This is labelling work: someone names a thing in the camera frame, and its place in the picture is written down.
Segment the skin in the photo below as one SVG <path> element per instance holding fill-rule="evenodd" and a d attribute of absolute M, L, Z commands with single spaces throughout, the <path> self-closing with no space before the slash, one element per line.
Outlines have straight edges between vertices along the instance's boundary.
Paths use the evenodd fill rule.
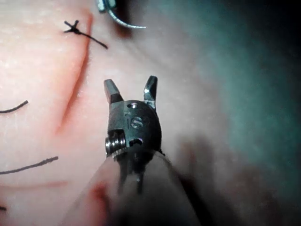
<path fill-rule="evenodd" d="M 294 39 L 275 33 L 264 5 L 142 0 L 121 7 L 128 22 L 148 28 L 119 28 L 92 0 L 0 1 L 1 110 L 29 101 L 0 115 L 0 170 L 59 156 L 0 176 L 0 206 L 8 209 L 0 225 L 60 224 L 105 160 L 103 81 L 113 79 L 124 99 L 141 100 L 150 75 L 158 77 L 162 150 L 195 205 L 202 201 L 217 225 L 298 225 Z M 63 22 L 76 19 L 109 49 L 63 33 Z"/>

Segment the black suture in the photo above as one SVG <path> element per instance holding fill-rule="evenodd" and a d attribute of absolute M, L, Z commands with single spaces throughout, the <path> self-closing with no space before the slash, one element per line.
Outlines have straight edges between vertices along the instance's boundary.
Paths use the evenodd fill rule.
<path fill-rule="evenodd" d="M 0 113 L 4 114 L 4 113 L 10 113 L 10 112 L 16 111 L 16 110 L 18 110 L 19 108 L 23 107 L 26 104 L 28 104 L 28 100 L 25 100 L 23 103 L 21 103 L 20 105 L 18 105 L 17 107 L 14 107 L 12 109 L 0 111 Z"/>
<path fill-rule="evenodd" d="M 30 168 L 34 168 L 34 167 L 45 165 L 47 163 L 51 163 L 51 162 L 53 162 L 55 160 L 58 160 L 58 156 L 50 158 L 50 159 L 45 159 L 45 160 L 43 160 L 43 161 L 41 161 L 39 163 L 30 165 L 30 166 L 25 166 L 25 167 L 22 167 L 22 168 L 19 168 L 19 169 L 14 169 L 14 170 L 9 170 L 9 171 L 3 171 L 3 172 L 0 172 L 0 175 L 9 174 L 9 173 L 17 173 L 17 172 L 20 172 L 20 171 L 23 171 L 23 170 L 27 170 L 27 169 L 30 169 Z"/>
<path fill-rule="evenodd" d="M 64 23 L 65 23 L 66 25 L 68 25 L 69 27 L 71 27 L 71 29 L 69 29 L 69 30 L 67 30 L 67 31 L 64 31 L 64 33 L 73 32 L 73 33 L 75 33 L 75 34 L 82 34 L 82 35 L 84 35 L 84 36 L 86 36 L 86 37 L 88 37 L 88 38 L 90 38 L 90 39 L 96 41 L 99 45 L 101 45 L 101 46 L 105 47 L 106 49 L 108 49 L 108 46 L 107 46 L 107 45 L 105 45 L 105 44 L 103 44 L 102 42 L 96 40 L 96 39 L 93 38 L 92 36 L 90 36 L 90 35 L 88 35 L 88 34 L 85 34 L 85 33 L 81 32 L 81 31 L 76 27 L 77 24 L 79 23 L 79 20 L 76 20 L 75 23 L 74 23 L 74 25 L 71 25 L 71 24 L 68 23 L 67 21 L 65 21 Z"/>

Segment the metal jaw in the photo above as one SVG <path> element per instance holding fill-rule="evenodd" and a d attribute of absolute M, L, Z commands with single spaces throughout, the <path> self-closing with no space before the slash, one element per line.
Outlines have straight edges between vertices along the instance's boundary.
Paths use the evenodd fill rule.
<path fill-rule="evenodd" d="M 161 150 L 162 133 L 156 113 L 157 83 L 157 77 L 149 77 L 144 88 L 144 101 L 124 101 L 113 80 L 104 81 L 110 105 L 108 137 L 105 140 L 107 156 L 134 144 Z"/>

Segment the metal spring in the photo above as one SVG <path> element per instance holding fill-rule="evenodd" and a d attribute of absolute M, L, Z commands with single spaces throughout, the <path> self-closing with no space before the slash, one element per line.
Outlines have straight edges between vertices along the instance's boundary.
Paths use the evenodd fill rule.
<path fill-rule="evenodd" d="M 116 132 L 113 133 L 113 136 L 107 137 L 105 139 L 105 151 L 107 154 L 107 157 L 110 156 L 113 152 L 125 148 L 126 145 L 126 139 L 124 137 L 124 134 L 118 134 Z"/>

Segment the curved needle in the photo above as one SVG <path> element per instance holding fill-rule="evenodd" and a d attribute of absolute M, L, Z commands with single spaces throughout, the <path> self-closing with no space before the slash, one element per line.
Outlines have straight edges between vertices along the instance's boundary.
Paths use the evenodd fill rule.
<path fill-rule="evenodd" d="M 110 16 L 113 18 L 113 20 L 118 23 L 121 26 L 127 27 L 127 28 L 132 28 L 132 29 L 142 29 L 142 28 L 147 28 L 145 26 L 135 26 L 135 25 L 131 25 L 131 24 L 127 24 L 125 22 L 123 22 L 122 20 L 120 20 L 115 14 L 114 12 L 111 10 L 110 7 L 110 3 L 109 0 L 100 0 L 103 1 L 103 6 L 105 8 L 105 10 L 110 14 Z"/>

